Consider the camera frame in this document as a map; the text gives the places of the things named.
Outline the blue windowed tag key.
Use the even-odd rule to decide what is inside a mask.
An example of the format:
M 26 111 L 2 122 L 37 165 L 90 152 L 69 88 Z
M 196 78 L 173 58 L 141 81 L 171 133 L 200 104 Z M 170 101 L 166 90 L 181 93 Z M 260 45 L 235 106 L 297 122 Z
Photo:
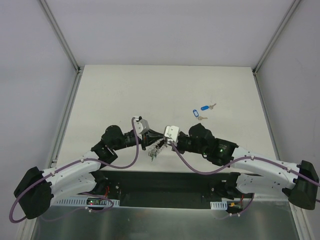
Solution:
M 194 109 L 192 113 L 195 116 L 195 118 L 199 121 L 207 119 L 207 117 L 200 116 L 199 112 L 196 109 Z

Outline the black fob key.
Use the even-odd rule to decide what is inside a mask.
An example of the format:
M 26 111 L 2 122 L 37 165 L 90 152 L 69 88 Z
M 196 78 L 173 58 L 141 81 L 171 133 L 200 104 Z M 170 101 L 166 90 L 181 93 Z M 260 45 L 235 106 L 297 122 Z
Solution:
M 161 140 L 161 141 L 157 144 L 157 148 L 160 149 L 165 143 L 166 143 L 166 141 L 165 141 L 164 139 Z

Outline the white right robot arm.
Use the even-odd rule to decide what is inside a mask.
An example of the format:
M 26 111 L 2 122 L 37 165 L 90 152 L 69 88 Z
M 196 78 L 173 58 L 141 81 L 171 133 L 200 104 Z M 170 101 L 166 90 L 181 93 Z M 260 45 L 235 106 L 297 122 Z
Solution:
M 316 207 L 320 179 L 311 162 L 293 163 L 263 157 L 234 142 L 214 137 L 200 123 L 192 126 L 188 134 L 177 126 L 166 126 L 164 139 L 179 158 L 184 152 L 200 154 L 218 166 L 211 174 L 229 167 L 254 174 L 230 173 L 224 184 L 228 198 L 239 194 L 284 195 L 299 208 L 314 210 Z

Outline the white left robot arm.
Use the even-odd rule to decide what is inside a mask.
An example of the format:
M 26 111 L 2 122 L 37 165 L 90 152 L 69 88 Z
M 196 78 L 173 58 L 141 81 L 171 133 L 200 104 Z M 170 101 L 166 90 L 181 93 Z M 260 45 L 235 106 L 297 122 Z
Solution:
M 135 147 L 145 150 L 158 140 L 162 133 L 150 129 L 141 121 L 132 124 L 132 130 L 123 133 L 117 125 L 109 126 L 100 141 L 80 158 L 61 166 L 40 170 L 30 168 L 13 192 L 15 201 L 9 212 L 9 220 L 16 223 L 13 213 L 20 206 L 25 219 L 35 219 L 44 214 L 49 207 L 76 194 L 102 194 L 106 179 L 99 170 L 103 167 L 116 169 L 112 163 L 117 159 L 117 150 Z

